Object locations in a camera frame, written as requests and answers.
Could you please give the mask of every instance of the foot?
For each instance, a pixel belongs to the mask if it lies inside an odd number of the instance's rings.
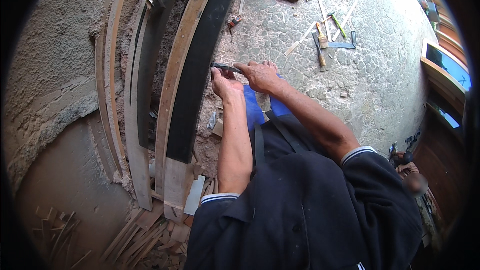
[[[273,70],[275,70],[275,73],[278,73],[278,71],[279,71],[279,68],[277,67],[277,64],[275,64],[275,63],[272,62],[272,61],[263,61],[262,64],[265,65],[265,66],[270,67],[270,68],[273,69]]]

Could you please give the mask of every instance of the blue cloth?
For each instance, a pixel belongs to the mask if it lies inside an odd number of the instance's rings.
[[[248,130],[254,129],[254,123],[262,125],[265,123],[264,114],[260,106],[258,106],[257,98],[255,97],[255,91],[250,86],[243,86],[243,95],[245,96],[245,104],[247,107],[247,125]],[[280,101],[270,96],[270,108],[273,114],[279,117],[282,115],[291,114],[292,112]]]

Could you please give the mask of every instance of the hammer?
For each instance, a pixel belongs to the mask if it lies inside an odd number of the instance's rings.
[[[343,31],[343,28],[340,26],[340,23],[339,21],[337,20],[337,18],[335,17],[335,12],[331,12],[330,14],[328,14],[327,16],[332,16],[333,18],[333,21],[335,21],[336,25],[338,26],[338,28],[340,29],[340,31],[342,32],[343,34],[343,37],[346,38],[347,35],[345,34],[345,32]]]

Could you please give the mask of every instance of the hand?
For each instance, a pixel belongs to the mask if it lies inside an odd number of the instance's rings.
[[[211,67],[212,89],[221,99],[227,99],[231,95],[243,96],[243,84],[235,79],[232,71]]]
[[[250,61],[248,65],[234,63],[233,66],[243,71],[250,87],[256,92],[272,95],[274,88],[285,82],[277,76],[274,69],[261,63]]]

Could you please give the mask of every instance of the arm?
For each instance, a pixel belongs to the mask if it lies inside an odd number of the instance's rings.
[[[241,194],[252,173],[252,146],[247,128],[243,85],[231,71],[213,67],[212,88],[223,100],[223,136],[218,152],[219,193]]]
[[[236,63],[235,67],[243,71],[253,90],[282,102],[337,164],[345,154],[360,146],[353,132],[338,117],[291,87],[272,68],[255,62]]]

